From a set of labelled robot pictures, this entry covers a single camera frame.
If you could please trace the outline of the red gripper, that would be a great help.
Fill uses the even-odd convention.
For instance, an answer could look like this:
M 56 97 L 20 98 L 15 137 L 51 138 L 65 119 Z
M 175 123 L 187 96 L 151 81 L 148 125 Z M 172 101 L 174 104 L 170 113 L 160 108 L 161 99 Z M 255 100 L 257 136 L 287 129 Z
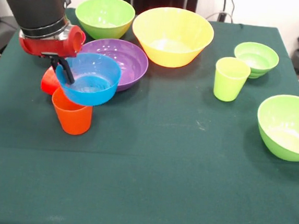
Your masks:
M 85 40 L 85 33 L 76 25 L 69 25 L 61 33 L 43 39 L 27 38 L 22 30 L 19 31 L 19 43 L 26 53 L 35 56 L 59 56 L 50 57 L 51 65 L 56 69 L 58 81 L 67 84 L 73 84 L 75 80 L 65 58 L 75 57 Z

